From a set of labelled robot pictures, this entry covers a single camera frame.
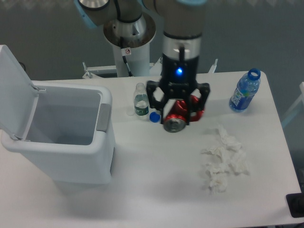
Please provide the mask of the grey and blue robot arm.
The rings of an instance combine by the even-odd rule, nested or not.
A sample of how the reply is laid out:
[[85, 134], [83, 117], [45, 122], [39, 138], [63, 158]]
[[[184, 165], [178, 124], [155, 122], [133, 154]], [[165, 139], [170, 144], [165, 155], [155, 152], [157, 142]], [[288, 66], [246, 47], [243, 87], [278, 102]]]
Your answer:
[[196, 80], [205, 18], [204, 0], [77, 0], [75, 5], [89, 27], [103, 27], [112, 45], [118, 77], [147, 76], [150, 42], [156, 34], [153, 12], [164, 22], [162, 69], [158, 82], [148, 81], [151, 108], [163, 113], [169, 100], [184, 103], [184, 112], [161, 118], [166, 124], [205, 107], [210, 88]]

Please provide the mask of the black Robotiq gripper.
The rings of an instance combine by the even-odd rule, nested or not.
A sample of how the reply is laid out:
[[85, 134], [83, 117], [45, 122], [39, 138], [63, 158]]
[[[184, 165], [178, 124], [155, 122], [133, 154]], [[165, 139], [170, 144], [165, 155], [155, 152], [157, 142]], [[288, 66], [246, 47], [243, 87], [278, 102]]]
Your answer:
[[[205, 112], [205, 104], [210, 94], [209, 83], [197, 84], [196, 73], [199, 57], [191, 58], [180, 62], [165, 54], [162, 55], [162, 75], [159, 82], [147, 81], [146, 91], [151, 108], [160, 111], [161, 124], [164, 123], [164, 108], [169, 99], [186, 100], [187, 114], [186, 123], [197, 122]], [[163, 92], [163, 97], [157, 101], [154, 92], [157, 88]], [[197, 89], [200, 97], [191, 95]]]

